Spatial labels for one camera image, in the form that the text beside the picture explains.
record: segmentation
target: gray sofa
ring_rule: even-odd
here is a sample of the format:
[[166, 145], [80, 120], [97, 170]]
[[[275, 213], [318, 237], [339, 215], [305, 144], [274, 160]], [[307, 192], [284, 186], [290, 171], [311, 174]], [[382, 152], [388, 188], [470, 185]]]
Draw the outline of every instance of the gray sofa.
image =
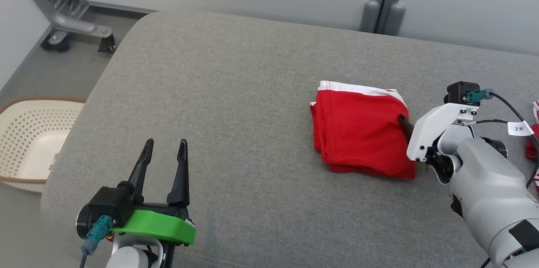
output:
[[[42, 216], [79, 258], [74, 221], [101, 186], [126, 180], [155, 141], [144, 196], [164, 202], [181, 138], [189, 142], [196, 243], [176, 267], [478, 268], [486, 254], [450, 209], [447, 189], [415, 180], [329, 172], [312, 148], [308, 104], [319, 80], [396, 88], [413, 122], [459, 80], [495, 88], [532, 120], [539, 58], [219, 13], [153, 13], [123, 40], [54, 165]], [[485, 102], [478, 119], [512, 113]], [[501, 124], [528, 176], [525, 138]], [[88, 258], [104, 267], [111, 244]]]

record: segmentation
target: plastic basket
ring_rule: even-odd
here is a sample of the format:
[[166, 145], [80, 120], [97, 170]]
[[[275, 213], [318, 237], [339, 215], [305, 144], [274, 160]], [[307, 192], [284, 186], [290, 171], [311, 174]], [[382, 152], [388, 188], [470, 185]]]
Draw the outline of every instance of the plastic basket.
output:
[[26, 98], [0, 109], [0, 180], [42, 192], [84, 100]]

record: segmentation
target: metal stand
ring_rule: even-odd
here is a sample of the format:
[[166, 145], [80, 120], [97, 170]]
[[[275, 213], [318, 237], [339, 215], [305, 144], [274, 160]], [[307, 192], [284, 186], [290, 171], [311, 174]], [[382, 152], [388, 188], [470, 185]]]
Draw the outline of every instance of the metal stand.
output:
[[74, 32], [102, 38], [99, 46], [100, 52], [113, 53], [116, 50], [112, 28], [80, 20], [89, 7], [86, 0], [33, 1], [54, 27], [48, 39], [50, 46], [65, 48], [62, 46], [62, 42], [67, 45], [66, 40], [64, 40], [67, 33]]

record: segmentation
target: red garment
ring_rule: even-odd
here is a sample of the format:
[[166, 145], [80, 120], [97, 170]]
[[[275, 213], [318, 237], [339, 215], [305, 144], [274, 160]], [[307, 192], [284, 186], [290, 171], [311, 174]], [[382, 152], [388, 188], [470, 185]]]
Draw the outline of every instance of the red garment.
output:
[[[535, 133], [535, 136], [539, 136], [539, 124], [535, 124], [531, 126], [532, 130]], [[524, 153], [526, 154], [526, 157], [529, 157], [531, 159], [535, 159], [537, 157], [537, 153], [535, 152], [534, 143], [530, 140], [526, 144], [526, 147], [524, 148]]]
[[408, 109], [396, 90], [321, 81], [310, 109], [314, 148], [332, 172], [415, 177], [397, 120]]

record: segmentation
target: green plastic bracket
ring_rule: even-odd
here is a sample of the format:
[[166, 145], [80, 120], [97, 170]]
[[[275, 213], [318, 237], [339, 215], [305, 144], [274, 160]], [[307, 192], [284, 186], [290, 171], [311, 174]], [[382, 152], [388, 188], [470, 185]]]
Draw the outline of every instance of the green plastic bracket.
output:
[[193, 244], [195, 226], [181, 218], [159, 214], [150, 210], [135, 210], [123, 228], [110, 231], [149, 236], [173, 243]]

